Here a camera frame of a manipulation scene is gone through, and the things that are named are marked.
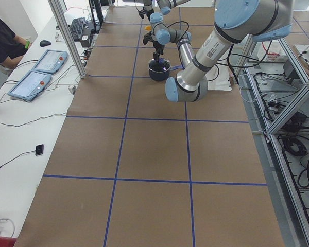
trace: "computer mouse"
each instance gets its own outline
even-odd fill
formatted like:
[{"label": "computer mouse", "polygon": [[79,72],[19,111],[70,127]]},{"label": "computer mouse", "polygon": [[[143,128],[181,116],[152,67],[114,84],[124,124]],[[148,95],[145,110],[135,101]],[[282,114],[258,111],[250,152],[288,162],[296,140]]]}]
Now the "computer mouse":
[{"label": "computer mouse", "polygon": [[48,40],[42,40],[40,41],[40,46],[41,47],[44,47],[44,46],[47,46],[47,45],[51,45],[52,43]]}]

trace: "black connector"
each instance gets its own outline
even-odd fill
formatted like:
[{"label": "black connector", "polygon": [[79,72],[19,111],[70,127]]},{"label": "black connector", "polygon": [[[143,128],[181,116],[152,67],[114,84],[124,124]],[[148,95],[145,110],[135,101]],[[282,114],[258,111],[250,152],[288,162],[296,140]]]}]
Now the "black connector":
[{"label": "black connector", "polygon": [[36,156],[43,154],[43,144],[36,145]]}]

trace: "black t-shirt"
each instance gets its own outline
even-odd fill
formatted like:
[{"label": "black t-shirt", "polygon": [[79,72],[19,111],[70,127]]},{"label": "black t-shirt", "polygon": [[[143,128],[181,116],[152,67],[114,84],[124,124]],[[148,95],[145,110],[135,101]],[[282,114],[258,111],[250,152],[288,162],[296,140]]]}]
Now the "black t-shirt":
[{"label": "black t-shirt", "polygon": [[15,36],[16,34],[0,19],[0,63],[7,57],[13,59],[27,52],[24,45],[14,40]]}]

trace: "person's arm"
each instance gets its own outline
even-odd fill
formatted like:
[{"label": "person's arm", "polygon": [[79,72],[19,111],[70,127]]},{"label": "person's arm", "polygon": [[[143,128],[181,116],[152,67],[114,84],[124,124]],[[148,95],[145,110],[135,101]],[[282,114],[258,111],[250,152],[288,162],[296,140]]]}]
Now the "person's arm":
[{"label": "person's arm", "polygon": [[[14,40],[18,43],[21,43],[22,45],[26,45],[29,41],[25,40],[24,38],[22,38],[21,36],[19,35],[16,35]],[[28,48],[30,48],[32,45],[32,43],[29,42],[29,45],[28,45]]]},{"label": "person's arm", "polygon": [[11,59],[10,57],[7,57],[1,63],[1,65],[3,65],[6,68],[13,69],[18,65],[18,63],[21,61],[22,58],[23,58],[23,56],[19,56],[19,57],[13,58],[13,59]]}]

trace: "black pot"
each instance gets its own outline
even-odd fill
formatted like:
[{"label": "black pot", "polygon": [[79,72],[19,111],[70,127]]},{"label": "black pot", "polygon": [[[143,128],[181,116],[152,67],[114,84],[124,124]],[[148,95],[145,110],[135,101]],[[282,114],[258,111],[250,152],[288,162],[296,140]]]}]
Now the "black pot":
[{"label": "black pot", "polygon": [[149,75],[155,81],[164,81],[169,77],[170,62],[165,58],[149,61]]}]

